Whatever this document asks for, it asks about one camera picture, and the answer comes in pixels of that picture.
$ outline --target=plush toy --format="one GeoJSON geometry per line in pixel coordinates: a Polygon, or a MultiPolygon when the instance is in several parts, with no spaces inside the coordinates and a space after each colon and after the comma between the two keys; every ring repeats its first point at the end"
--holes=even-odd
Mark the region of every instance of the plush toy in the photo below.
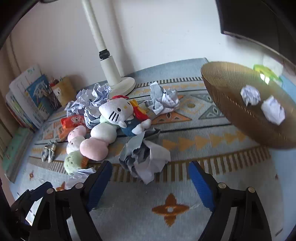
{"type": "Polygon", "coordinates": [[[64,141],[68,134],[77,126],[84,126],[84,116],[83,115],[72,115],[61,119],[62,126],[59,128],[59,138],[64,141]]]}
{"type": "Polygon", "coordinates": [[[83,136],[74,137],[67,145],[66,152],[70,154],[73,151],[79,150],[81,142],[83,142],[85,138],[83,136]]]}
{"type": "Polygon", "coordinates": [[[87,163],[87,157],[84,157],[80,153],[80,151],[73,151],[66,156],[64,161],[64,168],[68,174],[73,174],[78,169],[84,169],[87,163]]]}
{"type": "Polygon", "coordinates": [[[111,124],[103,115],[100,116],[100,123],[107,123],[111,126],[114,126],[116,130],[119,128],[118,125],[111,124]]]}
{"type": "Polygon", "coordinates": [[[99,107],[101,114],[111,124],[119,125],[127,136],[135,136],[151,126],[151,120],[139,107],[133,107],[126,96],[114,96],[99,107]]]}
{"type": "Polygon", "coordinates": [[[116,127],[107,123],[100,123],[91,130],[91,137],[107,142],[109,145],[115,142],[117,138],[116,127]]]}
{"type": "Polygon", "coordinates": [[[74,137],[86,135],[86,128],[84,126],[77,126],[74,130],[72,130],[68,135],[68,142],[70,142],[74,137]]]}
{"type": "Polygon", "coordinates": [[[107,146],[107,142],[91,137],[80,144],[79,150],[83,156],[94,161],[101,161],[108,155],[107,146]]]}

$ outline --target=crumpled blue paper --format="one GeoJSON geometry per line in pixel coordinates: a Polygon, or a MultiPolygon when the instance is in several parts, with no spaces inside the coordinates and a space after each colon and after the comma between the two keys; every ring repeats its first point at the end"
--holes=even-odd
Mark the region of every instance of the crumpled blue paper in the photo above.
{"type": "Polygon", "coordinates": [[[93,97],[95,99],[91,102],[90,105],[99,107],[102,104],[105,104],[108,100],[109,92],[111,91],[111,87],[107,84],[100,86],[100,84],[95,84],[94,89],[92,91],[93,97]]]}
{"type": "Polygon", "coordinates": [[[90,103],[90,106],[87,106],[84,110],[85,124],[88,128],[93,129],[100,123],[101,113],[99,111],[99,106],[107,102],[110,91],[111,88],[107,84],[102,86],[95,84],[92,91],[94,100],[90,103]]]}
{"type": "Polygon", "coordinates": [[[145,184],[152,182],[154,173],[161,172],[164,165],[171,161],[170,151],[152,142],[159,134],[159,129],[145,130],[132,137],[119,155],[120,165],[145,184]]]}
{"type": "Polygon", "coordinates": [[[157,82],[150,85],[151,100],[145,101],[148,109],[153,111],[155,115],[161,115],[174,111],[179,105],[178,92],[175,89],[165,90],[159,86],[157,82]]]}
{"type": "MultiPolygon", "coordinates": [[[[98,83],[95,84],[93,90],[83,89],[79,91],[79,93],[76,96],[77,100],[70,101],[65,107],[65,110],[67,111],[67,117],[71,115],[84,115],[85,122],[87,123],[88,119],[85,116],[85,108],[93,106],[98,109],[100,105],[107,102],[110,91],[111,91],[110,86],[108,86],[107,84],[104,84],[101,86],[98,83]]],[[[94,108],[90,108],[88,111],[91,113],[96,112],[94,108]]],[[[95,118],[97,117],[96,114],[90,114],[90,115],[95,118]]]]}
{"type": "Polygon", "coordinates": [[[84,108],[86,106],[89,106],[91,103],[91,98],[93,96],[91,95],[91,90],[81,90],[76,95],[76,101],[70,101],[66,107],[65,110],[67,111],[67,117],[71,115],[83,115],[84,108]]]}

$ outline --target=woven basket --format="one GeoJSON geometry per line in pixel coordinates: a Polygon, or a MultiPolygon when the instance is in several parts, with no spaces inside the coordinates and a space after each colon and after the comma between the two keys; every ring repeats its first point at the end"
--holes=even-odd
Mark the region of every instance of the woven basket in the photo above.
{"type": "Polygon", "coordinates": [[[261,80],[259,72],[227,62],[207,63],[201,73],[215,104],[237,128],[271,148],[296,147],[296,104],[275,82],[270,81],[267,85],[261,80]],[[246,85],[254,86],[260,92],[261,102],[258,105],[245,106],[240,91],[246,85]],[[261,110],[262,102],[271,95],[285,110],[286,119],[279,126],[269,122],[261,110]]]}

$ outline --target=stack of books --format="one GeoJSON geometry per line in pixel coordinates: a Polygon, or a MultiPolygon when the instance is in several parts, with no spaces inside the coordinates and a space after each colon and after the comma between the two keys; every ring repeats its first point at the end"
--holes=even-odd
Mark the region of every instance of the stack of books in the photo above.
{"type": "Polygon", "coordinates": [[[46,76],[34,65],[11,82],[6,104],[21,127],[36,131],[54,111],[47,98],[51,92],[46,76]]]}

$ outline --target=hello kitty plush toy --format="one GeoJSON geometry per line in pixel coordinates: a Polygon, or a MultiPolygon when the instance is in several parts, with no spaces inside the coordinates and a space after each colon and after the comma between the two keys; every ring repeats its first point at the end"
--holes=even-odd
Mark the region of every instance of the hello kitty plush toy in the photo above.
{"type": "Polygon", "coordinates": [[[135,136],[150,128],[151,120],[127,99],[126,96],[114,96],[101,105],[99,111],[108,122],[120,126],[125,135],[135,136]]]}

